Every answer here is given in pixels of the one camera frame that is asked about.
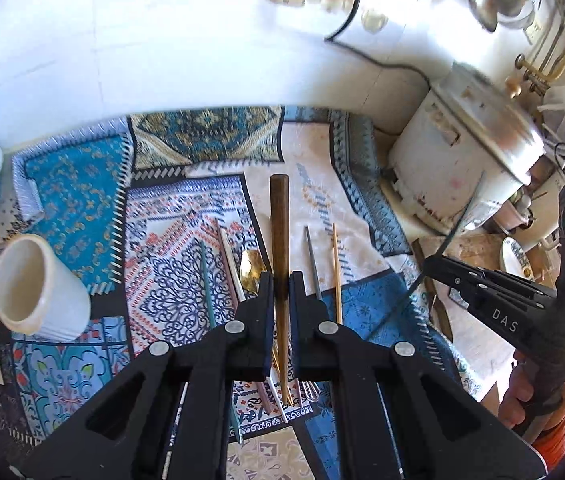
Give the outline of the person's right hand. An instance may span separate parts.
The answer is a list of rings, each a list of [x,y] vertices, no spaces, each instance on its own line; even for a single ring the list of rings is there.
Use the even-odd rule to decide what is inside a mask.
[[[509,387],[503,397],[503,402],[499,405],[497,415],[498,419],[509,429],[524,422],[525,411],[523,404],[529,402],[534,394],[531,380],[526,374],[526,356],[517,350],[514,352],[513,357],[517,361],[517,365],[510,375]],[[565,417],[565,384],[562,387],[561,396],[562,403],[559,408],[551,414],[545,425],[545,430],[552,430],[558,426]]]

